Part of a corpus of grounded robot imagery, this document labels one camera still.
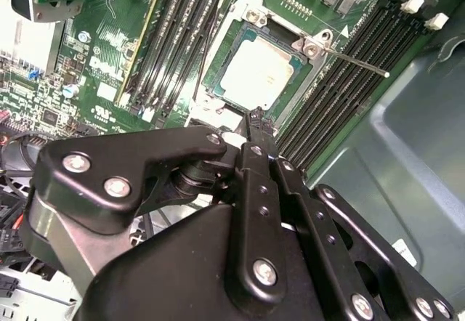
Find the black cable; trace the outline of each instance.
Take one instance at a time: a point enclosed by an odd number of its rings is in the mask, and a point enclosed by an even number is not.
[[[142,216],[142,220],[144,221],[144,229],[145,229],[145,234],[147,235],[147,239],[150,239],[152,236],[155,235],[155,232],[153,231],[153,223],[152,223],[152,218],[150,217],[150,214],[144,214]]]
[[[209,49],[210,49],[210,46],[211,46],[210,38],[213,35],[213,30],[214,30],[215,25],[217,23],[218,16],[219,16],[219,8],[217,7],[217,10],[215,11],[214,16],[213,16],[213,20],[211,21],[209,31],[207,32],[206,37],[205,37],[205,48],[203,50],[201,65],[200,65],[200,68],[199,68],[199,71],[198,71],[197,83],[195,83],[195,89],[194,89],[194,93],[192,95],[192,98],[193,98],[194,102],[197,102],[198,90],[201,87],[201,82],[202,82],[203,69],[205,68],[206,58],[207,58],[207,56],[209,54]]]
[[[17,141],[17,140],[22,139],[22,138],[27,137],[27,136],[44,136],[44,137],[48,137],[49,139],[54,139],[54,136],[52,136],[51,134],[49,134],[47,132],[26,131],[26,132],[21,132],[19,134],[16,134],[13,137],[10,137],[8,142],[5,143],[1,147],[1,150],[0,150],[0,169],[4,172],[4,174],[1,174],[1,172],[0,172],[0,176],[4,176],[5,183],[7,183],[7,186],[13,191],[14,194],[16,194],[17,196],[19,196],[22,199],[26,199],[23,192],[21,192],[21,190],[19,188],[17,188],[13,184],[12,180],[9,178],[9,174],[13,174],[14,172],[21,171],[21,170],[5,170],[6,162],[4,160],[4,154],[5,154],[5,151],[7,150],[8,146],[10,144],[12,144],[14,141]]]

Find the ram slot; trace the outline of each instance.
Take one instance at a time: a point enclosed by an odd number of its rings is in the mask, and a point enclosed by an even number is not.
[[[163,16],[158,20],[158,26],[153,34],[153,39],[148,47],[147,54],[141,64],[141,68],[135,78],[131,80],[130,90],[134,92],[136,100],[142,100],[149,91],[148,82],[150,80],[153,67],[159,61],[163,48],[166,45],[167,37],[171,34],[172,28],[179,14],[179,8],[183,0],[169,0],[163,10]]]
[[[423,25],[400,12],[398,5],[381,0],[344,53],[391,70],[422,32]],[[280,136],[280,152],[298,167],[309,167],[381,80],[369,70],[334,61]]]
[[[218,1],[219,0],[201,0],[200,4],[196,7],[189,29],[182,34],[182,40],[174,53],[174,58],[166,66],[167,71],[164,73],[163,77],[161,77],[161,80],[158,81],[159,84],[156,84],[157,90],[159,91],[159,99],[154,107],[155,110],[159,109],[163,103],[170,99],[170,97],[166,98],[165,96],[171,80],[176,72],[179,73],[182,71],[182,69],[179,68],[179,64],[182,59],[186,59],[191,55],[196,42],[199,41],[201,35],[209,26],[209,19],[211,15],[215,13],[215,7]],[[156,99],[156,97],[153,98],[148,105],[153,105],[154,99]]]
[[[383,44],[387,34],[393,29],[392,26],[395,24],[395,21],[390,20],[387,22],[383,28],[382,32],[374,34],[374,38],[370,38],[368,41],[365,41],[365,46],[361,46],[357,51],[357,58],[362,61],[367,61],[368,58],[373,54],[372,44]],[[307,140],[312,136],[312,133],[316,128],[322,123],[328,111],[334,107],[341,98],[345,98],[344,95],[347,92],[350,92],[350,89],[353,89],[351,81],[355,80],[356,77],[363,73],[363,69],[353,64],[346,63],[345,70],[342,70],[336,80],[328,85],[323,92],[323,97],[319,104],[315,106],[315,109],[309,114],[304,123],[304,127],[307,128],[307,131],[303,134],[300,134],[290,145],[290,149],[293,152],[290,154],[290,158],[296,156],[299,152],[299,148],[296,147],[302,146]]]
[[[179,47],[181,46],[186,30],[191,26],[190,22],[200,1],[201,0],[183,1],[181,11],[179,13],[179,19],[177,20],[177,26],[169,34],[169,39],[166,42],[166,46],[163,48],[160,60],[155,64],[155,67],[150,74],[150,80],[147,84],[149,92],[143,102],[145,107],[150,107],[163,98],[164,92],[161,82],[166,71],[170,68],[173,56],[176,55]]]
[[[379,27],[380,20],[383,20],[387,15],[387,10],[383,10],[382,8],[375,9],[371,16],[364,22],[360,30],[355,34],[354,38],[350,41],[349,45],[344,50],[344,53],[349,56],[353,56],[354,52],[359,49],[360,42],[363,41],[363,37],[367,34],[373,34],[373,29]],[[294,119],[292,119],[286,130],[278,137],[278,147],[281,151],[292,149],[291,143],[293,142],[294,137],[298,136],[301,130],[305,127],[312,111],[318,105],[320,95],[327,91],[327,87],[337,80],[339,74],[343,73],[344,69],[348,66],[349,63],[341,59],[337,59],[334,62],[323,80],[311,93],[310,97],[301,107]]]
[[[412,46],[416,39],[417,38],[415,36],[411,36],[410,41],[405,45]],[[402,48],[398,48],[397,51],[405,53],[405,50]],[[333,125],[329,126],[326,129],[325,133],[322,134],[321,138],[318,141],[315,140],[314,147],[311,150],[307,151],[307,157],[302,158],[302,160],[299,162],[300,167],[307,169],[313,162],[316,161],[316,159],[331,143],[333,138],[336,137],[337,134],[341,132],[341,130],[346,126],[346,124],[349,123],[349,121],[357,114],[358,108],[363,104],[364,101],[366,101],[372,95],[372,93],[376,90],[376,87],[381,83],[381,81],[382,78],[376,76],[372,80],[370,89],[367,90],[365,94],[352,105],[350,109],[343,112],[341,116],[334,121]]]

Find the white plastic tab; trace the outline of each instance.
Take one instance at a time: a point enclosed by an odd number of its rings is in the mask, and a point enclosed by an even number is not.
[[[427,20],[424,25],[426,28],[432,31],[438,31],[444,27],[445,23],[449,20],[449,17],[442,12],[436,14],[431,20]]]
[[[423,3],[424,0],[408,0],[400,6],[400,9],[408,14],[416,14]]]

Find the screw hole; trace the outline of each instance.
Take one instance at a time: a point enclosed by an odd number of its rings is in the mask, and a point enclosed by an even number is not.
[[[270,215],[270,211],[268,210],[268,208],[263,206],[263,207],[260,208],[260,214],[263,217],[268,217]]]
[[[335,238],[333,235],[328,235],[328,236],[326,236],[326,240],[328,240],[328,242],[329,242],[331,245],[336,245],[336,238]]]

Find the black ram slot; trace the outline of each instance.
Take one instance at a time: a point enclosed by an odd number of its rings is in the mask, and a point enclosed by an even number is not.
[[[179,15],[181,3],[182,0],[169,0],[168,4],[163,9],[163,16],[157,22],[157,28],[153,34],[153,40],[150,42],[139,73],[136,78],[131,80],[131,90],[134,90],[134,96],[138,100],[142,100],[149,91],[147,84],[150,79],[150,74],[152,73],[153,66],[161,57],[162,50],[167,42],[167,36],[171,33],[172,28],[174,27],[176,16]]]
[[[391,70],[422,31],[423,26],[398,5],[381,0],[344,53]],[[334,61],[279,138],[280,152],[298,167],[309,167],[381,81],[369,70]]]
[[[156,110],[159,109],[159,107],[164,103],[163,98],[166,96],[169,84],[171,83],[171,80],[177,71],[181,59],[184,56],[189,56],[190,51],[193,49],[193,47],[195,47],[196,41],[198,41],[202,32],[204,32],[207,28],[209,18],[212,13],[215,12],[215,6],[217,3],[218,0],[201,0],[200,4],[195,8],[189,31],[182,34],[182,40],[180,41],[179,46],[174,53],[174,59],[172,59],[166,66],[168,70],[165,71],[161,80],[158,81],[160,84],[155,85],[157,87],[159,97],[158,104],[155,107]]]
[[[392,29],[392,27],[384,27],[383,31],[378,33],[374,40],[365,43],[365,49],[362,52],[359,52],[358,58],[363,61],[367,61],[373,54],[375,54],[375,58],[369,62],[374,65],[384,67],[384,54],[386,54],[386,51],[389,50],[387,48],[387,46],[389,46],[389,42],[386,42],[386,37],[389,36]],[[391,35],[392,38],[397,38],[397,36],[405,30],[404,27],[397,27],[394,29],[395,33]],[[375,47],[376,45],[382,45],[383,47],[377,49]],[[347,67],[344,75],[339,80],[339,84],[335,85],[336,89],[332,90],[334,92],[333,96],[329,99],[328,97],[330,95],[326,95],[324,104],[320,104],[318,109],[315,110],[315,114],[313,115],[316,116],[312,119],[312,123],[310,124],[312,126],[312,130],[303,133],[303,135],[301,135],[295,142],[296,145],[303,146],[307,144],[307,141],[312,138],[313,132],[319,127],[319,125],[324,125],[325,122],[332,121],[332,119],[328,117],[329,110],[338,110],[342,105],[344,105],[344,101],[349,99],[351,95],[358,90],[358,87],[365,83],[364,78],[367,73],[371,72],[353,64],[350,64]],[[298,152],[299,149],[294,149],[289,158],[294,159],[297,155],[299,155]]]
[[[371,53],[373,52],[373,44],[380,44],[387,33],[392,29],[394,21],[389,21],[384,27],[383,31],[380,33],[376,33],[371,31],[368,35],[368,37],[364,38],[362,46],[354,49],[354,52],[357,52],[357,58],[362,61],[366,61]],[[310,120],[314,120],[313,115],[315,112],[318,112],[319,110],[326,110],[327,105],[331,105],[334,102],[334,95],[336,95],[339,91],[343,90],[344,87],[347,89],[347,84],[349,83],[348,81],[352,80],[354,78],[354,75],[356,73],[359,73],[361,71],[361,68],[353,65],[351,63],[348,63],[346,61],[342,61],[338,63],[337,65],[338,72],[336,72],[335,78],[331,79],[330,84],[323,84],[324,87],[320,90],[320,95],[321,98],[317,98],[316,102],[313,102],[311,106],[309,106],[309,109],[307,109],[307,114],[305,116],[302,116],[301,121],[299,126],[299,133],[296,134],[296,137],[290,142],[287,146],[287,148],[283,149],[283,153],[287,153],[289,150],[293,150],[294,154],[298,152],[296,146],[302,145],[302,140],[303,139],[308,139],[309,136],[307,136],[307,133],[302,133],[302,129],[308,129]]]
[[[373,33],[373,29],[379,26],[380,20],[383,20],[387,15],[387,10],[384,10],[381,7],[375,9],[368,20],[355,34],[354,38],[350,41],[349,45],[344,50],[344,53],[352,56],[353,53],[359,48],[359,46],[363,45],[363,42],[366,40],[366,35],[371,35]],[[299,114],[294,117],[291,125],[284,131],[283,135],[278,138],[278,147],[280,150],[286,148],[288,143],[293,139],[293,136],[299,134],[299,129],[304,128],[305,122],[303,120],[314,109],[315,105],[318,103],[319,96],[322,94],[322,92],[326,91],[329,84],[332,84],[333,81],[337,80],[339,74],[343,72],[344,67],[347,67],[348,65],[349,64],[346,61],[341,59],[334,61],[331,69],[326,73],[325,78],[323,78],[323,80],[318,84],[318,87],[315,88],[314,92],[307,100],[304,107],[301,108]]]
[[[387,68],[393,69],[397,61],[408,51],[408,48],[413,45],[415,40],[418,39],[418,35],[410,34],[407,41],[402,43],[397,48],[393,57],[389,61]],[[297,164],[302,168],[308,168],[310,165],[320,156],[320,154],[327,148],[334,137],[346,126],[346,124],[357,114],[358,108],[372,95],[378,85],[383,80],[382,77],[371,73],[371,78],[367,81],[368,85],[364,88],[360,95],[360,98],[356,99],[352,106],[342,112],[341,116],[338,117],[336,123],[332,126],[328,126],[326,131],[315,136],[310,143],[314,143],[307,153],[297,161]]]

